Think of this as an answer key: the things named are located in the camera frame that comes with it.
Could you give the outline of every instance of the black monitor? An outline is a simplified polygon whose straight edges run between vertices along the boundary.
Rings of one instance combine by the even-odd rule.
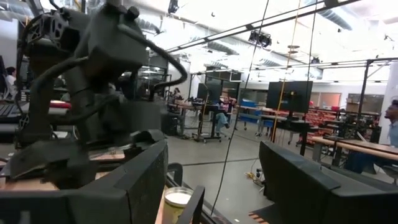
[[[221,96],[221,85],[199,84],[197,98],[206,100],[207,94],[209,95],[208,102],[218,103]]]
[[[291,112],[308,112],[310,104],[312,81],[285,82],[280,110]],[[267,94],[267,107],[278,109],[279,98],[282,91],[282,82],[270,82]]]

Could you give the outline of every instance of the chair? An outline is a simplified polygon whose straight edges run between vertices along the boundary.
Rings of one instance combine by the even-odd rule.
[[[392,184],[397,185],[398,167],[383,166],[382,169],[389,177],[394,179]]]

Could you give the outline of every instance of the seated person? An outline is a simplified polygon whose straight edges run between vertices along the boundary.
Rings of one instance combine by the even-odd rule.
[[[220,131],[223,126],[229,128],[231,116],[228,113],[232,112],[232,107],[235,102],[235,99],[229,98],[228,96],[224,97],[223,100],[219,102],[220,109],[223,110],[223,112],[216,115],[217,125],[215,132],[217,136],[220,135]]]
[[[9,92],[12,97],[15,97],[17,95],[17,86],[16,86],[17,70],[14,67],[8,67],[6,68],[6,70],[7,70],[6,81],[8,82],[7,86],[11,86]]]
[[[224,96],[223,100],[220,101],[220,105],[225,109],[225,116],[228,118],[228,122],[231,121],[231,113],[232,109],[235,107],[236,104],[236,99],[229,97],[229,96]]]
[[[173,100],[183,100],[181,96],[181,91],[179,88],[174,88],[174,91],[172,93],[172,98]]]

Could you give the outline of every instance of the wooden table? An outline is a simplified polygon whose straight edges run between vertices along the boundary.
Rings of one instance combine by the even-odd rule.
[[[94,160],[122,159],[123,157],[124,155],[122,154],[103,155],[96,157]],[[97,173],[96,179],[99,179],[105,176],[106,174],[107,172]],[[58,189],[51,183],[44,183],[44,184],[41,183],[40,179],[19,180],[17,182],[6,183],[6,178],[0,178],[0,190],[24,191],[24,190],[58,190]],[[162,200],[160,201],[159,209],[157,211],[155,224],[162,224],[163,207],[164,207],[164,197],[162,196]]]
[[[390,146],[360,140],[338,140],[334,142],[323,137],[312,137],[311,140],[315,142],[312,159],[317,162],[320,162],[322,146],[333,146],[335,143],[337,147],[398,161],[398,149]]]

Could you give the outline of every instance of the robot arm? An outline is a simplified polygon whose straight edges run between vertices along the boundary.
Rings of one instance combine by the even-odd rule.
[[[90,163],[88,152],[122,147],[126,158],[131,159],[142,151],[142,147],[137,147],[140,142],[155,144],[161,141],[163,134],[154,130],[160,128],[160,108],[151,102],[154,93],[158,88],[184,82],[188,75],[165,50],[144,38],[135,23],[138,16],[135,7],[127,10],[106,3],[91,17],[60,8],[42,14],[28,24],[19,44],[17,65],[20,66],[24,53],[30,57],[34,73],[41,75],[35,78],[30,90],[29,122],[20,128],[17,136],[25,149],[11,159],[11,164],[18,167],[18,171],[11,171],[12,178],[35,167],[44,167],[51,170],[50,181],[55,184],[63,188],[82,186],[95,178],[93,170],[96,169]],[[123,72],[138,71],[148,61],[146,47],[168,59],[182,76],[155,85],[150,90],[149,101],[121,102],[118,96],[109,92],[108,83]],[[55,118],[52,122],[76,126],[80,137],[75,142],[51,139],[47,111],[53,79],[62,73],[72,110],[68,116]],[[132,72],[132,75],[136,77],[137,73]],[[70,149],[62,156],[54,149],[54,145],[61,143]],[[30,157],[19,159],[26,154]],[[30,158],[45,159],[26,162]]]

